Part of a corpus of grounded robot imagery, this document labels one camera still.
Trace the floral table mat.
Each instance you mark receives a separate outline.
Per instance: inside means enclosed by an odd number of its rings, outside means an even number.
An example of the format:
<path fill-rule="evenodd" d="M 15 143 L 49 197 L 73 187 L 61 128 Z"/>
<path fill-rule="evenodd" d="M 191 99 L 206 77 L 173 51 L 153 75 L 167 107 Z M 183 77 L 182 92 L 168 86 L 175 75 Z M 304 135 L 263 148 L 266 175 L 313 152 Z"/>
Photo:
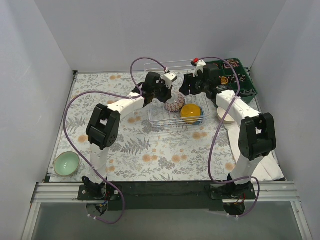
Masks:
<path fill-rule="evenodd" d="M 97 104 L 112 104 L 133 90 L 145 73 L 79 73 L 75 76 L 66 132 L 56 148 L 58 155 L 79 150 L 82 153 L 77 171 L 59 176 L 48 170 L 50 182 L 80 182 L 90 167 L 90 144 L 87 124 Z M 214 105 L 206 99 L 209 116 L 200 125 L 154 128 L 149 120 L 149 106 L 126 116 L 111 146 L 105 172 L 110 181 L 185 181 L 226 179 L 236 161 L 225 127 L 219 126 Z"/>

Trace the yellow bowl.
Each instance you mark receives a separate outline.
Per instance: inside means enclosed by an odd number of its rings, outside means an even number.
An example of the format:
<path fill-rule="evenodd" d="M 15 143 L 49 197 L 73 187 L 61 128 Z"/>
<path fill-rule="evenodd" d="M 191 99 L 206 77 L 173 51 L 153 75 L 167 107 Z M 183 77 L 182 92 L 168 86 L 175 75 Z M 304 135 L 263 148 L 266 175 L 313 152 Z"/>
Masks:
<path fill-rule="evenodd" d="M 180 117 L 189 125 L 196 125 L 199 123 L 202 116 L 202 109 L 193 103 L 186 104 L 180 110 Z"/>

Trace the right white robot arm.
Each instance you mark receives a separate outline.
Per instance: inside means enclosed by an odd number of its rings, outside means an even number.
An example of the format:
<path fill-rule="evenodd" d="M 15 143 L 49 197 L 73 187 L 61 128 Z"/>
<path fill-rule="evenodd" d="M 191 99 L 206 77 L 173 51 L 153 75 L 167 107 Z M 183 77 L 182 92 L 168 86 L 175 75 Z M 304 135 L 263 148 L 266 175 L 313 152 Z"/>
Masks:
<path fill-rule="evenodd" d="M 191 63 L 194 73 L 184 75 L 179 92 L 185 96 L 204 93 L 214 104 L 226 111 L 239 126 L 238 148 L 240 155 L 235 168 L 223 181 L 214 180 L 212 193 L 237 199 L 253 190 L 251 178 L 258 164 L 276 146 L 274 118 L 270 113 L 260 113 L 249 107 L 230 86 L 214 76 L 215 65 L 202 59 Z"/>

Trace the red patterned bowl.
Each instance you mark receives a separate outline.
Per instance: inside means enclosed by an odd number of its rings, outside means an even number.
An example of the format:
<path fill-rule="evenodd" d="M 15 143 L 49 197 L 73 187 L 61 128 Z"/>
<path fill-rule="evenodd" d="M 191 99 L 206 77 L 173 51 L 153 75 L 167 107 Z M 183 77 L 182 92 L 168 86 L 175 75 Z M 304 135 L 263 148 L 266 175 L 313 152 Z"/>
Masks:
<path fill-rule="evenodd" d="M 180 92 L 172 93 L 172 98 L 165 103 L 165 109 L 172 113 L 179 112 L 186 105 L 185 97 Z"/>

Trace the white wire dish rack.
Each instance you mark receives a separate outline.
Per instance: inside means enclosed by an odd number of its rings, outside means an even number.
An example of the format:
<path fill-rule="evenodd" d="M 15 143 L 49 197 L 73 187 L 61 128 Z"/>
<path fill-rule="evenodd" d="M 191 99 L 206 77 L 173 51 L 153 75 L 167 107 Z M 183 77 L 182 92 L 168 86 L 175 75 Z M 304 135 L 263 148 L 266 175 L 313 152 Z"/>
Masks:
<path fill-rule="evenodd" d="M 167 61 L 162 64 L 171 72 L 177 74 L 177 80 L 172 84 L 172 93 L 179 93 L 179 89 L 183 84 L 184 75 L 192 74 L 194 72 L 194 67 L 190 64 L 190 60 L 179 60 L 179 61 Z M 210 115 L 210 108 L 208 106 L 207 98 L 204 93 L 198 95 L 188 95 L 184 96 L 186 104 L 195 104 L 203 109 L 204 119 Z M 149 121 L 153 128 L 177 128 L 182 126 L 188 126 L 182 118 L 179 112 L 169 112 L 165 108 L 165 104 L 155 99 L 151 104 L 148 105 L 149 110 Z"/>

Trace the dark blue bowl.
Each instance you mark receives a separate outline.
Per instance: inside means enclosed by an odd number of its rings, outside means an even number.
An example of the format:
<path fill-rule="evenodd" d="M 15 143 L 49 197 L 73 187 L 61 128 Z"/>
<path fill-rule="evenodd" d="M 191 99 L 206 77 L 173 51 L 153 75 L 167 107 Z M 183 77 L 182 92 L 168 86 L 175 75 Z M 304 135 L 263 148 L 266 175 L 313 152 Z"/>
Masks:
<path fill-rule="evenodd" d="M 201 107 L 200 107 L 199 109 L 200 109 L 200 116 L 197 116 L 197 117 L 194 119 L 192 125 L 195 125 L 195 126 L 200 125 L 200 124 L 203 122 L 204 118 L 205 118 L 205 117 L 204 117 L 204 111 L 203 111 L 203 109 L 202 109 Z"/>

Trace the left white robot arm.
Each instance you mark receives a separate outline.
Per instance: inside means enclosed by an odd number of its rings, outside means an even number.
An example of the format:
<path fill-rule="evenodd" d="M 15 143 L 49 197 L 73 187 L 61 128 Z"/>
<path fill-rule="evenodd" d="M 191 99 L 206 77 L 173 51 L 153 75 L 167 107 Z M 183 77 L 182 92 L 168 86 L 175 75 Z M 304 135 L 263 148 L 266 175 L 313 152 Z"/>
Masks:
<path fill-rule="evenodd" d="M 118 137 L 120 121 L 130 113 L 146 107 L 154 99 L 166 103 L 172 98 L 173 82 L 177 79 L 177 74 L 172 71 L 164 75 L 148 72 L 145 81 L 139 83 L 124 99 L 95 106 L 86 129 L 90 143 L 90 172 L 89 176 L 82 177 L 87 191 L 95 200 L 103 199 L 107 193 L 107 155 Z"/>

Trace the aluminium frame rail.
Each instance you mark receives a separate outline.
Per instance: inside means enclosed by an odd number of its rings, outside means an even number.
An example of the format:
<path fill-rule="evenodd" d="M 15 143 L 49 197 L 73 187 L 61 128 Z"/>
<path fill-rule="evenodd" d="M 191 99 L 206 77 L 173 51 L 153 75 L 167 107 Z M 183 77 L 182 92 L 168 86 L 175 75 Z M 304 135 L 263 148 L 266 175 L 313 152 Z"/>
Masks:
<path fill-rule="evenodd" d="M 38 183 L 32 203 L 80 203 L 77 200 L 80 183 Z M 260 184 L 259 202 L 300 202 L 301 197 L 293 181 L 272 181 Z"/>

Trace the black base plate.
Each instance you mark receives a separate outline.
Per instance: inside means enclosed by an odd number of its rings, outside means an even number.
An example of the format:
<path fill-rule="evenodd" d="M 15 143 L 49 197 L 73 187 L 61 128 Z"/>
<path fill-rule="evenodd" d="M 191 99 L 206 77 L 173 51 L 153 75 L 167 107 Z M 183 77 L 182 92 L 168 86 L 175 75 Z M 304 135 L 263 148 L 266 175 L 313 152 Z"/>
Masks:
<path fill-rule="evenodd" d="M 77 200 L 97 202 L 109 211 L 195 210 L 223 211 L 224 200 L 242 204 L 254 200 L 252 183 L 244 186 L 214 184 L 211 181 L 114 181 L 93 183 L 83 177 Z"/>

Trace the mint green bowl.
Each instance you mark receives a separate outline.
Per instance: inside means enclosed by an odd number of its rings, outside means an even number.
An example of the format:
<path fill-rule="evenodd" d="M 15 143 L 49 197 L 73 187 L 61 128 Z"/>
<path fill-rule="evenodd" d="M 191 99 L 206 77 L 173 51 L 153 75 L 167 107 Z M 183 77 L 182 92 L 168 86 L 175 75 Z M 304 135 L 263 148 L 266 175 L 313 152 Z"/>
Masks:
<path fill-rule="evenodd" d="M 54 172 L 61 176 L 67 177 L 74 174 L 80 165 L 79 156 L 72 151 L 61 153 L 53 162 Z"/>

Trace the green compartment tray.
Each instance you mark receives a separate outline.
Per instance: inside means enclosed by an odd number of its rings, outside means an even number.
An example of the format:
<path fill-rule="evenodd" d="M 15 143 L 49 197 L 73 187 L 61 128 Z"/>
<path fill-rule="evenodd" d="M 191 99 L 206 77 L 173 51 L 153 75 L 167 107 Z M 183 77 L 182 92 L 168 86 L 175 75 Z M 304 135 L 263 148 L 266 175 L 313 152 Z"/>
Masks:
<path fill-rule="evenodd" d="M 218 77 L 221 84 L 229 86 L 235 93 L 238 90 L 237 76 L 240 86 L 238 96 L 241 97 L 245 103 L 249 104 L 258 93 L 248 71 L 238 58 L 229 58 L 226 59 L 226 61 L 233 67 L 236 74 L 234 74 L 230 66 L 223 60 L 206 60 L 205 62 L 207 65 L 213 66 L 213 76 Z"/>

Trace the white cloth towel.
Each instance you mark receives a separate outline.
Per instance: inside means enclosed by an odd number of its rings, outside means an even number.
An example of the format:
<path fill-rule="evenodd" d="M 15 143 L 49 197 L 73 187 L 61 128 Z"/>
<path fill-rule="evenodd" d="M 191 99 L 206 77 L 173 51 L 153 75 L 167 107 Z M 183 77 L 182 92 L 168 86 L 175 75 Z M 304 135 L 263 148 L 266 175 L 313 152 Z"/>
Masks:
<path fill-rule="evenodd" d="M 236 122 L 232 124 L 225 124 L 224 127 L 227 130 L 233 158 L 237 163 L 241 153 L 238 146 L 240 128 Z M 266 156 L 257 165 L 253 172 L 253 176 L 256 177 L 260 182 L 271 182 L 284 178 L 283 172 L 272 153 Z"/>

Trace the cream white bowl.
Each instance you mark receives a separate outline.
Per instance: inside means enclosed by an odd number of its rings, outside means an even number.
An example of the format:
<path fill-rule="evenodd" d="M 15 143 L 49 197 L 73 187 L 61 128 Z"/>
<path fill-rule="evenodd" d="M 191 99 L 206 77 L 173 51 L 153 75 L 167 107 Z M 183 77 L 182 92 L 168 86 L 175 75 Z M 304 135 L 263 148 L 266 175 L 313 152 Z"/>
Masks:
<path fill-rule="evenodd" d="M 218 107 L 217 108 L 217 116 L 218 116 L 218 119 L 221 121 L 223 120 L 223 123 L 225 125 L 229 125 L 229 124 L 233 124 L 235 123 L 235 119 L 230 115 L 230 114 L 226 114 L 226 110 L 224 110 L 223 108 L 221 107 Z"/>

